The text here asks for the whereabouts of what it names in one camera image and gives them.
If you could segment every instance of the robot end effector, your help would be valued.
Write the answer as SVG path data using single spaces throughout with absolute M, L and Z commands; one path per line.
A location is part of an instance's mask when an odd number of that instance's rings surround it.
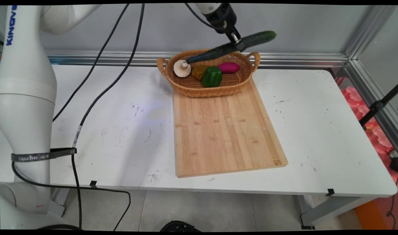
M 245 45 L 241 41 L 241 36 L 235 28 L 237 16 L 229 3 L 195 3 L 206 20 L 219 29 L 217 33 L 225 33 L 229 40 L 235 44 L 235 47 L 242 52 Z

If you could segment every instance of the wicker basket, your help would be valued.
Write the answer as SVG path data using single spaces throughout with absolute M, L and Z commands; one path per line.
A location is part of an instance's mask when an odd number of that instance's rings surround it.
M 210 97 L 232 95 L 241 91 L 260 64 L 260 54 L 258 52 L 251 52 L 247 56 L 239 52 L 233 52 L 214 60 L 200 61 L 191 64 L 192 68 L 198 65 L 218 66 L 224 62 L 234 62 L 238 64 L 240 69 L 236 73 L 225 73 L 222 75 L 222 82 L 219 87 L 207 88 L 201 81 L 194 79 L 192 74 L 189 74 L 187 77 L 176 76 L 173 71 L 173 65 L 176 61 L 181 59 L 186 60 L 194 55 L 202 54 L 207 50 L 208 49 L 180 52 L 169 61 L 166 61 L 164 58 L 158 58 L 157 67 L 177 92 L 190 97 Z M 252 55 L 255 58 L 254 66 L 249 60 Z

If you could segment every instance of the bamboo cutting board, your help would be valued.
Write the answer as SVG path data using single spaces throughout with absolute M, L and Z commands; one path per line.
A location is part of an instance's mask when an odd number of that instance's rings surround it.
M 174 125 L 179 178 L 287 165 L 253 79 L 228 96 L 174 92 Z

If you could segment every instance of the mushroom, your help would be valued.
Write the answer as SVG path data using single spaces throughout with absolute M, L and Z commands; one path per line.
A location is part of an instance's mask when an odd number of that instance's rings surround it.
M 178 60 L 174 63 L 173 70 L 178 77 L 187 77 L 192 68 L 185 60 Z

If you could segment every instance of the basket handle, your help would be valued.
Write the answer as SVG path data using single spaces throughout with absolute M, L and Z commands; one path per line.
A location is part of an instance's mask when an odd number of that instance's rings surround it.
M 257 70 L 257 67 L 260 64 L 260 53 L 258 52 L 251 52 L 250 54 L 248 54 L 246 57 L 248 59 L 250 59 L 250 56 L 254 56 L 254 67 L 253 67 L 253 72 L 255 72 Z
M 157 59 L 157 67 L 160 70 L 161 74 L 167 78 L 167 73 L 166 70 L 164 70 L 163 64 L 167 64 L 167 60 L 165 60 L 164 58 L 158 58 Z

